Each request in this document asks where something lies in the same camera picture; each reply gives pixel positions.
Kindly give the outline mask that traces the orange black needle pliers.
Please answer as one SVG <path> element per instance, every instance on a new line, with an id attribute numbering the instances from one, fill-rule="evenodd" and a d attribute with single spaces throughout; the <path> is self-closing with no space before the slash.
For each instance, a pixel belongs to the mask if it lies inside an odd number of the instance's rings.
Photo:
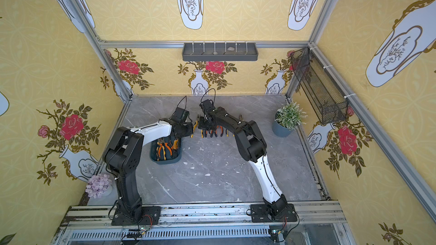
<path id="1" fill-rule="evenodd" d="M 215 135 L 215 131 L 214 130 L 204 130 L 203 132 L 203 137 L 207 138 L 210 137 L 212 138 Z"/>

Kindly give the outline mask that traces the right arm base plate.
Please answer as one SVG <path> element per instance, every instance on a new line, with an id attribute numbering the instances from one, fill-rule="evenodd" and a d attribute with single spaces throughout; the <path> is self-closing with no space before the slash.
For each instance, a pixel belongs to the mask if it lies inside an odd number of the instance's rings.
<path id="1" fill-rule="evenodd" d="M 248 215 L 254 223 L 298 221 L 293 204 L 287 204 L 279 209 L 268 207 L 266 204 L 253 204 L 250 206 Z"/>

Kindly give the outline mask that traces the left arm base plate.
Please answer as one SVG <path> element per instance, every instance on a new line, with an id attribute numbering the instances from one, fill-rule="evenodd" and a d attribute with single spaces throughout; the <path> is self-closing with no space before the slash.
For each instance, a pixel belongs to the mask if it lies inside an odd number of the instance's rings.
<path id="1" fill-rule="evenodd" d="M 161 214 L 160 206 L 141 206 L 133 211 L 130 214 L 127 211 L 119 211 L 118 209 L 115 212 L 115 215 L 112 219 L 112 226 L 152 226 L 156 225 L 159 222 Z"/>

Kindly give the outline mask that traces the yellow black large pliers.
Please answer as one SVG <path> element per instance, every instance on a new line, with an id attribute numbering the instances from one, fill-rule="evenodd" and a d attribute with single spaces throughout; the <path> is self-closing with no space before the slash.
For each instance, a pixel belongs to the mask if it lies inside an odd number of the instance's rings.
<path id="1" fill-rule="evenodd" d="M 190 136 L 191 138 L 193 138 L 194 135 L 195 135 L 195 131 L 196 131 L 198 125 L 199 125 L 199 121 L 200 121 L 200 116 L 198 115 L 196 120 L 195 120 L 195 122 L 194 122 L 194 125 L 193 125 L 193 133 Z"/>

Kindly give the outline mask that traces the orange long-nose pliers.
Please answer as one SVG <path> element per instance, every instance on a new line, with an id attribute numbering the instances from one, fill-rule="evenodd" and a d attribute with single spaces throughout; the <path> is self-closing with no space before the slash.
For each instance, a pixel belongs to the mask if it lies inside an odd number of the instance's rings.
<path id="1" fill-rule="evenodd" d="M 215 137 L 224 136 L 224 128 L 221 125 L 218 125 L 215 130 Z"/>

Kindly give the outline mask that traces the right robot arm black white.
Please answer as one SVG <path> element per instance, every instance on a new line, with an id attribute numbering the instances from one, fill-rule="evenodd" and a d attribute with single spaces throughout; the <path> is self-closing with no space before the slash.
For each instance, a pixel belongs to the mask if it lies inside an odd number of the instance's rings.
<path id="1" fill-rule="evenodd" d="M 263 201 L 274 220 L 287 214 L 287 199 L 283 194 L 269 166 L 266 141 L 255 121 L 243 121 L 230 115 L 222 107 L 201 103 L 204 113 L 199 119 L 198 128 L 215 130 L 218 126 L 234 134 L 241 157 L 253 168 L 262 189 Z"/>

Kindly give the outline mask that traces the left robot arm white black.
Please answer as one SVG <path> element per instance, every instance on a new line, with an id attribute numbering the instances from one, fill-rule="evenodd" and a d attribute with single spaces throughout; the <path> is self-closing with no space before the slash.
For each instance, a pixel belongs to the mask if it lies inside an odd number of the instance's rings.
<path id="1" fill-rule="evenodd" d="M 119 127 L 112 136 L 104 155 L 107 170 L 115 176 L 118 200 L 117 210 L 130 220 L 143 217 L 142 200 L 137 190 L 136 169 L 143 146 L 152 144 L 152 159 L 169 163 L 178 159 L 181 138 L 193 133 L 191 122 L 161 119 L 143 127 Z"/>

